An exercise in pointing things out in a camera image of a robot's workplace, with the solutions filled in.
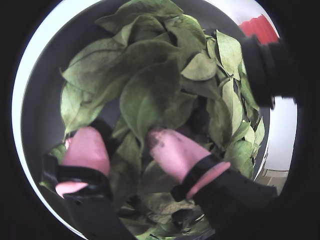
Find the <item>pink-tipped black gripper finger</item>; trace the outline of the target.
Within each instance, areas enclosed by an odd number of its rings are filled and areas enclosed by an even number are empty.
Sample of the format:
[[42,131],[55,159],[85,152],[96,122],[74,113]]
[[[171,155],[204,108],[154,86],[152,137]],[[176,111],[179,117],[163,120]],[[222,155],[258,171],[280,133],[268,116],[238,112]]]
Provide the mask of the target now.
[[174,200],[193,200],[216,232],[255,220],[277,197],[276,188],[243,176],[175,130],[154,129],[147,140],[150,155],[178,182],[171,190]]
[[88,240],[135,239],[112,206],[104,133],[97,126],[82,127],[64,147],[61,163],[52,153],[42,157],[41,180],[63,199],[77,230]]

